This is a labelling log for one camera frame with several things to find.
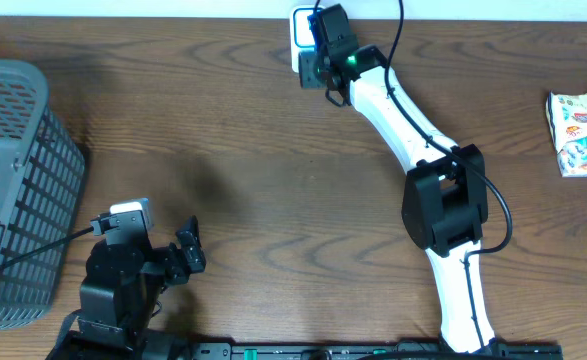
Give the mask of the white snack bag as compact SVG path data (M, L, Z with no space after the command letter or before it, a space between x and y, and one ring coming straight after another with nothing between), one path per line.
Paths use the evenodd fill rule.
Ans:
M587 93L565 95L550 92L546 116L554 149L559 153L571 141L587 137Z

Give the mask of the orange small carton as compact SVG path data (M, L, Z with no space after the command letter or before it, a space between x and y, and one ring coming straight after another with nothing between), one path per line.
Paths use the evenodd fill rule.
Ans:
M587 178L587 164L573 166L570 162L562 162L560 171L563 177Z

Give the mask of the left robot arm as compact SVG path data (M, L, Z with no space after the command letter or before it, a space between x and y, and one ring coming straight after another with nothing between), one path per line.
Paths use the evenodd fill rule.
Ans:
M63 321L50 359L190 359L185 339L151 330L159 296L205 270L199 224L191 216L178 242L155 248L140 211L91 221L104 238L91 250L79 290L80 308Z

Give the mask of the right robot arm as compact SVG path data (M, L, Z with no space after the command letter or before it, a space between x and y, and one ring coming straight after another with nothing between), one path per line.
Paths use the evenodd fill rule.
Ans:
M439 131L399 84L390 57L362 46L339 4L314 6L292 19L309 37L297 72L304 88L337 92L378 131L406 175L402 221L433 269L440 335L456 353L487 351L495 333L486 315L479 252L488 218L484 159L474 145L459 147Z

